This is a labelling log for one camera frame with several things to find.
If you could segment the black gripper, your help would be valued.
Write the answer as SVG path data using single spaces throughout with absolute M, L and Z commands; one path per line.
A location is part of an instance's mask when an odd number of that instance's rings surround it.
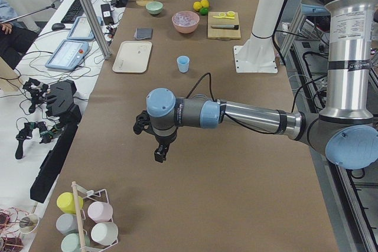
M 146 110 L 143 110 L 136 117 L 136 122 L 133 126 L 135 134 L 140 135 L 142 131 L 149 133 L 155 137 L 159 143 L 158 148 L 154 152 L 154 158 L 157 162 L 164 162 L 167 158 L 167 153 L 170 148 L 170 143 L 173 143 L 177 138 L 177 127 L 173 127 L 173 132 L 168 134 L 158 134 L 151 124 L 150 116 Z

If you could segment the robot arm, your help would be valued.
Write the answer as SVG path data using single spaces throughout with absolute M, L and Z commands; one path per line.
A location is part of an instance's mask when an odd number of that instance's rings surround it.
M 318 114 L 287 113 L 189 94 L 175 97 L 158 88 L 146 98 L 146 110 L 133 131 L 155 136 L 155 159 L 166 159 L 181 126 L 214 129 L 224 118 L 252 131 L 286 135 L 307 144 L 330 162 L 361 169 L 377 160 L 377 130 L 366 108 L 372 68 L 371 28 L 377 0 L 302 0 L 303 13 L 325 8 L 331 15 L 327 101 Z

